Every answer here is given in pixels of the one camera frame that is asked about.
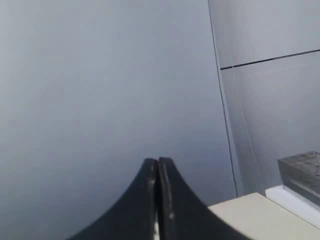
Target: black curved object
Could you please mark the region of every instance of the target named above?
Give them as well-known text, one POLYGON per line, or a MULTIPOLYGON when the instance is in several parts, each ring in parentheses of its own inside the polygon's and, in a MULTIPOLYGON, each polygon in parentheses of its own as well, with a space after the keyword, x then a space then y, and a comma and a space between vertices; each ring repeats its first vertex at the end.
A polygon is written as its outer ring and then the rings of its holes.
POLYGON ((158 161, 145 159, 122 197, 94 223, 69 240, 153 240, 158 161))
POLYGON ((211 212, 185 183, 171 158, 158 163, 161 240, 248 240, 211 212))

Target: black plastic part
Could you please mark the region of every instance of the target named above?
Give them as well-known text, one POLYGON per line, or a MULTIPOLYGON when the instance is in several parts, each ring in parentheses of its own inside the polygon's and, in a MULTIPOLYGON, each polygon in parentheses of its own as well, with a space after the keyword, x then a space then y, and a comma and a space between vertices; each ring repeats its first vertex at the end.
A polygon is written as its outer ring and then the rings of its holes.
POLYGON ((192 192, 171 158, 158 163, 161 240, 248 240, 211 212, 192 192))
POLYGON ((94 223, 69 240, 153 240, 158 161, 144 160, 122 197, 94 223))

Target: gray stone block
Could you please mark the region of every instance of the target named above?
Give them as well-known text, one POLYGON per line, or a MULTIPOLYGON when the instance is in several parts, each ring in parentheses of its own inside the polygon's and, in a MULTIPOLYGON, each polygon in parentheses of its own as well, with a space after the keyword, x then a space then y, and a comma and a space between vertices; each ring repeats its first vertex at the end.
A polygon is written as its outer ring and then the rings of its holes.
POLYGON ((320 153, 278 159, 278 166, 285 186, 320 206, 320 153))

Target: gray wall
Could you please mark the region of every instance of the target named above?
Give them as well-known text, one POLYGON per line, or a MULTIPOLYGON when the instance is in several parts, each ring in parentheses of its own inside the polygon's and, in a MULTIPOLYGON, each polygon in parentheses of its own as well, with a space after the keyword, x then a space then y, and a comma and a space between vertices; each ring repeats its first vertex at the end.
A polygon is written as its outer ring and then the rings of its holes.
POLYGON ((171 156, 235 197, 206 0, 0 3, 0 238, 63 239, 171 156))
MULTIPOLYGON (((320 48, 316 0, 210 0, 221 67, 320 48)), ((320 53, 221 71, 245 193, 281 184, 277 159, 320 150, 320 53)))

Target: beige surface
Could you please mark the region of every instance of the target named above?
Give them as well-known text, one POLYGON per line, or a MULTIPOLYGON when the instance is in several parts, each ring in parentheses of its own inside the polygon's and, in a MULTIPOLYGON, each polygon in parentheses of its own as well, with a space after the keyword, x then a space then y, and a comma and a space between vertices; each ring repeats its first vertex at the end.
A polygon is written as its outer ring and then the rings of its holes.
POLYGON ((258 193, 209 209, 253 240, 320 240, 319 229, 258 193))

